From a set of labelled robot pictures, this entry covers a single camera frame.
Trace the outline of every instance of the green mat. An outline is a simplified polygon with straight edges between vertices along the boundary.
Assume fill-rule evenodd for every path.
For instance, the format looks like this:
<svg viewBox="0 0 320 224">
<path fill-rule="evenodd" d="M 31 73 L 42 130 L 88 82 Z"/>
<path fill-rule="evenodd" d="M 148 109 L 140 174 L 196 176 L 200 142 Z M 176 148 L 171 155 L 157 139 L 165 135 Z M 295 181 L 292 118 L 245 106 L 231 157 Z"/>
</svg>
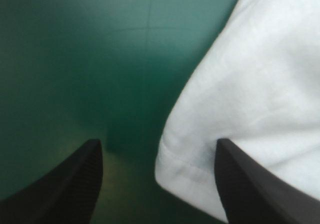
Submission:
<svg viewBox="0 0 320 224">
<path fill-rule="evenodd" d="M 236 1 L 0 0 L 0 199 L 99 138 L 93 224 L 215 223 L 157 186 L 154 160 Z"/>
</svg>

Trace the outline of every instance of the white shirt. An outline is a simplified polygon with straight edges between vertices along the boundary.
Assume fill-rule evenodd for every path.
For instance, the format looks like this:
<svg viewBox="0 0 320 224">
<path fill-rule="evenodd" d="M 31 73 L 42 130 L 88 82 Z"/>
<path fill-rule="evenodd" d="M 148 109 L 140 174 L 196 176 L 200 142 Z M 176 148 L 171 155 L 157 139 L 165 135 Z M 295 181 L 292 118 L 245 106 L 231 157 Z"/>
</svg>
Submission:
<svg viewBox="0 0 320 224">
<path fill-rule="evenodd" d="M 226 222 L 219 138 L 320 200 L 320 0 L 239 0 L 166 122 L 157 182 Z"/>
</svg>

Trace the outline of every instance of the dark object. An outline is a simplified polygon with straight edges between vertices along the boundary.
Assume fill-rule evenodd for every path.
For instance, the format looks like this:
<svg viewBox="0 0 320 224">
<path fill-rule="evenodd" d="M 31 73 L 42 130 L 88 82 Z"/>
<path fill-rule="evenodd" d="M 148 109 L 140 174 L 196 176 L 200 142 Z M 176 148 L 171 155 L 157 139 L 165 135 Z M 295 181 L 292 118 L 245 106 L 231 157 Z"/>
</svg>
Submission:
<svg viewBox="0 0 320 224">
<path fill-rule="evenodd" d="M 44 177 L 0 202 L 1 224 L 88 224 L 102 184 L 99 140 L 88 140 Z"/>
<path fill-rule="evenodd" d="M 319 224 L 320 202 L 293 188 L 229 139 L 217 141 L 215 181 L 230 224 Z"/>
</svg>

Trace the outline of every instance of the white cloth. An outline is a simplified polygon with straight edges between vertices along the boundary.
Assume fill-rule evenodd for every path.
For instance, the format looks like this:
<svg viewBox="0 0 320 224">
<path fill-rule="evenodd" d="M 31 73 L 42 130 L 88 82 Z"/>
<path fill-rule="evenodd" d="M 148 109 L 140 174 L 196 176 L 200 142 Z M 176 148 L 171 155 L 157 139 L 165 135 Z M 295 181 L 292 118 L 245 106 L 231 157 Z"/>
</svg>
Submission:
<svg viewBox="0 0 320 224">
<path fill-rule="evenodd" d="M 320 0 L 239 0 L 166 122 L 157 182 L 226 222 L 218 138 L 320 200 Z"/>
</svg>

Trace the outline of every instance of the green surface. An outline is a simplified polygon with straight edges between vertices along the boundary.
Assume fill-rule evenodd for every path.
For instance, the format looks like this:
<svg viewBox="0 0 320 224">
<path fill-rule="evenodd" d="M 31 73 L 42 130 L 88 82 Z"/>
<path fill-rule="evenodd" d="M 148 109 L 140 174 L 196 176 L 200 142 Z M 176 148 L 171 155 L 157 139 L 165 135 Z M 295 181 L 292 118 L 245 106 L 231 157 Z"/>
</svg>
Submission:
<svg viewBox="0 0 320 224">
<path fill-rule="evenodd" d="M 172 106 L 235 3 L 0 0 L 0 199 L 99 138 L 93 224 L 214 223 L 156 185 L 154 160 Z"/>
</svg>

